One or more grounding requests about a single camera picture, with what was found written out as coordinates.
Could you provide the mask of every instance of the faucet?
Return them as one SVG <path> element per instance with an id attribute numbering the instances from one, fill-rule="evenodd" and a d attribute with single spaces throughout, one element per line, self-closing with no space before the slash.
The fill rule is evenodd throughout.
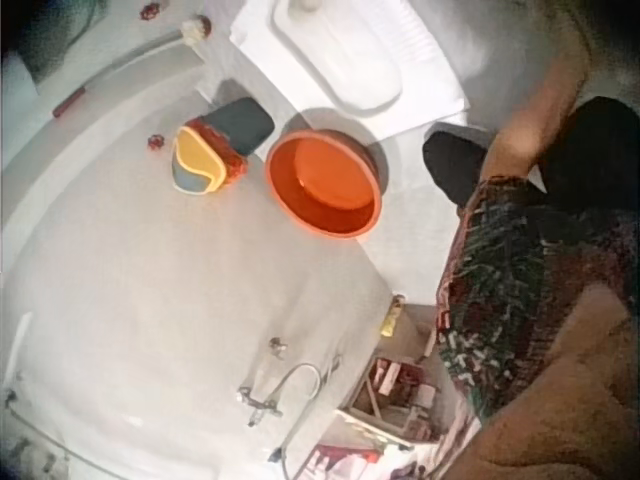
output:
<path id="1" fill-rule="evenodd" d="M 272 399 L 267 398 L 264 402 L 256 400 L 251 397 L 251 388 L 250 387 L 240 387 L 238 389 L 237 398 L 239 402 L 244 403 L 245 405 L 249 405 L 253 408 L 253 413 L 249 418 L 249 423 L 247 424 L 250 427 L 255 427 L 258 425 L 262 419 L 264 418 L 265 413 L 270 413 L 274 417 L 280 418 L 282 417 L 282 412 L 278 410 L 278 405 Z"/>
<path id="2" fill-rule="evenodd" d="M 293 373 L 300 368 L 309 368 L 316 376 L 316 385 L 313 387 L 313 392 L 311 393 L 309 399 L 309 402 L 312 402 L 320 393 L 323 384 L 323 378 L 322 373 L 320 373 L 318 367 L 312 365 L 311 363 L 300 363 L 289 370 L 287 374 L 282 377 L 280 382 L 278 382 L 276 388 L 274 388 L 273 391 L 269 395 L 267 395 L 267 398 L 262 402 L 251 397 L 250 387 L 242 386 L 238 389 L 238 401 L 249 405 L 254 409 L 251 417 L 249 418 L 249 423 L 247 424 L 249 427 L 255 427 L 256 425 L 258 425 L 264 418 L 265 413 L 270 413 L 277 418 L 282 417 L 282 412 L 278 410 L 278 401 L 280 400 L 280 394 L 282 393 L 287 380 L 289 380 L 289 378 L 291 378 L 291 375 L 293 375 Z"/>

